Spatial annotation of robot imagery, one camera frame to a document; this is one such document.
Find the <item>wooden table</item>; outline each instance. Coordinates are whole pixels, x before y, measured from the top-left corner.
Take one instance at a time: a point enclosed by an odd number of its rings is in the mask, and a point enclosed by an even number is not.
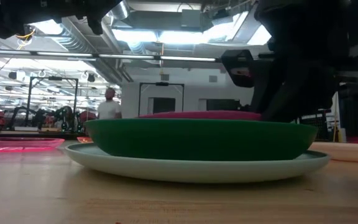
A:
[[[0,154],[3,223],[358,223],[358,163],[276,182],[191,185],[88,170],[60,151]]]

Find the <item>white wall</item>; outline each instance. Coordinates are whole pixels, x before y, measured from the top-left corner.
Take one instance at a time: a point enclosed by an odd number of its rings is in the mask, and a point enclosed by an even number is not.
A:
[[[127,70],[136,80],[135,83],[127,83],[122,86],[122,115],[124,118],[138,116],[139,109],[139,83],[160,82],[159,69],[142,70],[131,68]],[[250,104],[254,90],[235,86],[227,73],[221,73],[216,69],[192,69],[188,71],[182,68],[165,69],[164,73],[170,74],[170,83],[185,84],[184,111],[199,110],[200,99],[232,99],[240,100],[242,105]],[[217,83],[209,83],[209,76],[218,76]]]

